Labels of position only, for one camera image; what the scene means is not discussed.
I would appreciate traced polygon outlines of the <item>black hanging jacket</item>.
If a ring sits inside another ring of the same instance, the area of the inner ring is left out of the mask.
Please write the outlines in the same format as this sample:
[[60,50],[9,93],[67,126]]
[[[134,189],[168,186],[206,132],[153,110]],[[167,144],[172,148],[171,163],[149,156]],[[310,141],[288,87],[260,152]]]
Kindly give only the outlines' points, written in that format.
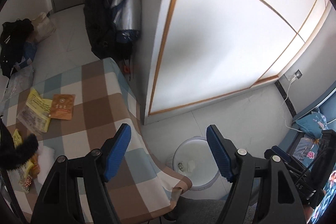
[[111,19],[112,1],[85,0],[85,27],[93,54],[99,59],[111,57],[118,62],[130,59],[133,46],[116,40],[117,31]]

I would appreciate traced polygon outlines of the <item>wall power socket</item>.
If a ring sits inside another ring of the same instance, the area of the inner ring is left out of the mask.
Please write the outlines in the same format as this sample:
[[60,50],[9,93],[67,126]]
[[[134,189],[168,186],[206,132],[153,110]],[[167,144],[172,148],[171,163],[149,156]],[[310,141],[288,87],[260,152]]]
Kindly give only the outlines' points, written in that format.
[[301,71],[298,69],[295,73],[294,73],[294,76],[296,79],[300,79],[302,77],[302,73]]

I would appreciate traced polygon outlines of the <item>yellow printed snack bag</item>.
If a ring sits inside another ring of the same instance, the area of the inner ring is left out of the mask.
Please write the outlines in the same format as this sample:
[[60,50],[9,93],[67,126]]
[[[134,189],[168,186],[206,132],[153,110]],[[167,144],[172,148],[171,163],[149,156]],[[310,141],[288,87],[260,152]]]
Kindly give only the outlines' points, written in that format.
[[42,98],[31,88],[23,108],[17,119],[33,134],[42,135],[49,129],[52,100]]

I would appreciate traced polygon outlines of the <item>white foam sheet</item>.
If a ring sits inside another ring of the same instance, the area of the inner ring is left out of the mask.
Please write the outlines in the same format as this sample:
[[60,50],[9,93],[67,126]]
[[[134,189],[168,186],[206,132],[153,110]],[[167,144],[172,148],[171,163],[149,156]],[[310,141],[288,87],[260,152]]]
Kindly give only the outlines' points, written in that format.
[[55,161],[55,150],[47,146],[41,146],[38,149],[38,165],[39,165],[39,174],[37,175],[38,183],[43,185],[51,167]]

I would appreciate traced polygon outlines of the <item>red checkered snack wrapper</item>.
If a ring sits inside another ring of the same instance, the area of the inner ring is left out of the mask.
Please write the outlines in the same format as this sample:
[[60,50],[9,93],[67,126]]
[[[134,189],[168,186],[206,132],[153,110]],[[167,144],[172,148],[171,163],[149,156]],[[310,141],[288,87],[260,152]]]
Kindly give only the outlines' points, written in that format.
[[30,186],[34,179],[37,178],[40,172],[38,163],[32,160],[27,161],[24,165],[18,168],[19,185],[25,193],[29,192]]

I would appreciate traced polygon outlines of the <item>grey plastic bag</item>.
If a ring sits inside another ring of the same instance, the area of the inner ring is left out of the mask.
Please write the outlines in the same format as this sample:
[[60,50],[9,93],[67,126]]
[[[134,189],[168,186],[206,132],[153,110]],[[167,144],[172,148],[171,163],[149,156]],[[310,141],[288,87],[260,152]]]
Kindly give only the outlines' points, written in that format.
[[7,87],[5,88],[2,101],[5,102],[8,99],[12,98],[15,94],[18,94],[32,87],[33,77],[34,68],[32,65],[28,65],[27,67],[14,73],[9,79]]

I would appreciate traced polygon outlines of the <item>white tissue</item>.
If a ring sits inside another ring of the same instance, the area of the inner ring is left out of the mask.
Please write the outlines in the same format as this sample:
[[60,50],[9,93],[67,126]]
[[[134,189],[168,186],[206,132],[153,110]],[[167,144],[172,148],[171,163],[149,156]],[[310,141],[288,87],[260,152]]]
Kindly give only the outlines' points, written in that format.
[[196,168],[196,164],[193,160],[187,162],[187,172],[193,173],[194,169]]

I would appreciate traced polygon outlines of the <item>checkered tablecloth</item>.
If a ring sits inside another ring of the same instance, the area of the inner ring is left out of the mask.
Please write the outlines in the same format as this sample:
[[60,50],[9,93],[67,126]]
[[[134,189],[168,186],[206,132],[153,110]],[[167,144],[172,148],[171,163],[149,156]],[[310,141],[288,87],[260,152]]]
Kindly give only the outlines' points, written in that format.
[[55,94],[75,97],[69,121],[53,119],[39,144],[68,159],[100,148],[122,124],[131,128],[131,140],[117,175],[106,188],[122,223],[143,223],[175,208],[192,183],[162,164],[150,151],[140,130],[139,105],[118,65],[98,60],[35,85],[43,98]]

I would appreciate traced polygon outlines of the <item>silver folded umbrella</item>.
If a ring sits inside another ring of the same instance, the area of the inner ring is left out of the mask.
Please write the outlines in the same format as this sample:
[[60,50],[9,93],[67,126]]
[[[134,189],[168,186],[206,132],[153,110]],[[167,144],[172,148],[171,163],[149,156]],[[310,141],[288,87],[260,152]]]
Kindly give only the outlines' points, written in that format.
[[111,21],[119,43],[132,43],[141,33],[141,0],[113,0],[110,5]]

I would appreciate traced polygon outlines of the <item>brown sachet packet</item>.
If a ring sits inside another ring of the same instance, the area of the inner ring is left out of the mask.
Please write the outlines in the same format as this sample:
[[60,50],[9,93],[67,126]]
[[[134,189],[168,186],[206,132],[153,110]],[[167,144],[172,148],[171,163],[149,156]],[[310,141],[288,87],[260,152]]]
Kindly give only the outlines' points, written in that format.
[[70,121],[73,115],[74,102],[75,95],[73,94],[54,94],[49,117]]

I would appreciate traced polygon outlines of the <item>blue cardboard box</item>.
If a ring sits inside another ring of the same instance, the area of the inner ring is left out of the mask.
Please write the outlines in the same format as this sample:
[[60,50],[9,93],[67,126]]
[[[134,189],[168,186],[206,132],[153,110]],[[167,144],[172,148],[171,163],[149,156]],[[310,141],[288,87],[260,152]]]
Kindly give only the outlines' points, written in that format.
[[21,69],[31,65],[37,52],[37,46],[30,42],[25,42],[23,49],[24,51],[22,60],[19,63],[15,63],[14,65],[16,71],[20,71]]

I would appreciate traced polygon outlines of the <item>black clothes pile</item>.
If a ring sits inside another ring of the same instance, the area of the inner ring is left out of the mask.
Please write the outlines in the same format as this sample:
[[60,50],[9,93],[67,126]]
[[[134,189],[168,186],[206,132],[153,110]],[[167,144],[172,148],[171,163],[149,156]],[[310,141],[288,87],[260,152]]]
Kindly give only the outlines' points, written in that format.
[[15,63],[20,63],[24,54],[24,45],[34,31],[29,19],[5,22],[1,33],[1,70],[8,79]]

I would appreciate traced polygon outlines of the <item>white trash bin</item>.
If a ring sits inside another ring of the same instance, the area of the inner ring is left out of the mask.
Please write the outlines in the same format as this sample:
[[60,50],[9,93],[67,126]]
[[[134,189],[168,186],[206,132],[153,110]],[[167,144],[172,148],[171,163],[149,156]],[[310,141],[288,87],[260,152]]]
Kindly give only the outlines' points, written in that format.
[[185,140],[166,159],[166,165],[192,182],[191,190],[211,187],[219,177],[219,170],[206,138],[196,136]]

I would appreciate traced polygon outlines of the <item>cream tote bag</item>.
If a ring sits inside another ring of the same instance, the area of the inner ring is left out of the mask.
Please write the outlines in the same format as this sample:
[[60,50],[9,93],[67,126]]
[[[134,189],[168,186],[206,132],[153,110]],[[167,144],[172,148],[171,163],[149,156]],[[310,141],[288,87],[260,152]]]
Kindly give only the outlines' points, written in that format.
[[34,26],[34,41],[36,43],[40,43],[42,40],[48,38],[56,30],[55,25],[45,12],[41,12],[31,23]]

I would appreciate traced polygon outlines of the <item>yellow wrapper with cartoon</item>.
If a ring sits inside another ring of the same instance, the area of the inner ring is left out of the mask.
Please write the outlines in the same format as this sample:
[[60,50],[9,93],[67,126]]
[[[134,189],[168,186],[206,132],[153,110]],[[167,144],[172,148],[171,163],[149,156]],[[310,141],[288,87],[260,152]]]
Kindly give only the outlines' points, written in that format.
[[14,147],[17,148],[19,145],[23,143],[23,139],[18,131],[18,129],[15,130],[15,132],[12,135]]

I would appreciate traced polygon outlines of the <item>blue floral pillow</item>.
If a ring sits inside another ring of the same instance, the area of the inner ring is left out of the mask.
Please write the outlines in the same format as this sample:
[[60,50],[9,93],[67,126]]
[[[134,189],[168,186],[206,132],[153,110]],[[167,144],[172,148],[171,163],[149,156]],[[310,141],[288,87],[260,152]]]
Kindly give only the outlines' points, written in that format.
[[321,139],[322,132],[329,129],[326,117],[315,111],[301,119],[296,120],[295,123],[299,126],[301,131],[314,139]]

